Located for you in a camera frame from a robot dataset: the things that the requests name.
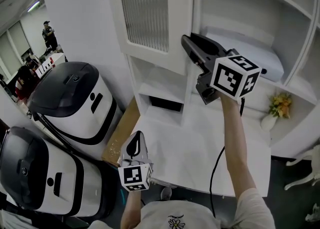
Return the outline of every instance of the black cable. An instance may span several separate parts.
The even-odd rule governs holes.
[[[240,107],[240,116],[242,116],[242,113],[244,111],[244,107],[245,107],[245,98],[241,98],[241,107]],[[219,156],[218,156],[218,159],[216,159],[216,162],[215,162],[215,165],[214,165],[214,168],[213,168],[213,171],[212,171],[212,174],[211,174],[211,178],[210,178],[210,203],[211,203],[211,209],[212,209],[212,214],[214,217],[216,217],[216,213],[215,213],[215,208],[214,208],[214,202],[212,200],[212,180],[214,178],[214,174],[216,172],[216,169],[217,169],[217,166],[218,166],[218,162],[220,160],[220,157],[221,155],[224,153],[224,150],[225,150],[225,147],[222,148]]]

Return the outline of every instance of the white vase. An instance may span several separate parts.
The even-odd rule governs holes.
[[[264,131],[270,131],[276,124],[278,117],[274,117],[272,114],[268,114],[261,121],[261,128]]]

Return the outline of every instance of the white wall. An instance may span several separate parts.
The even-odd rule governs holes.
[[[20,19],[25,37],[33,53],[37,57],[40,57],[47,49],[45,40],[42,37],[44,21],[50,21],[46,6],[43,6],[39,9],[34,9]]]
[[[21,63],[10,44],[8,34],[6,32],[0,36],[0,58],[11,75],[21,67]]]
[[[96,66],[121,108],[133,97],[128,62],[120,52],[109,0],[45,0],[69,61]]]

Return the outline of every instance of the ceiling light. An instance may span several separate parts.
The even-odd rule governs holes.
[[[38,4],[40,3],[40,1],[37,1],[35,4],[33,4],[32,5],[32,7],[31,8],[29,8],[28,9],[28,11],[27,12],[30,12],[30,11],[32,11]]]

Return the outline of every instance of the cardboard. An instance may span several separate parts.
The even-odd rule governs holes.
[[[103,161],[119,167],[117,161],[120,157],[121,147],[131,135],[139,117],[137,102],[133,97],[103,151]]]

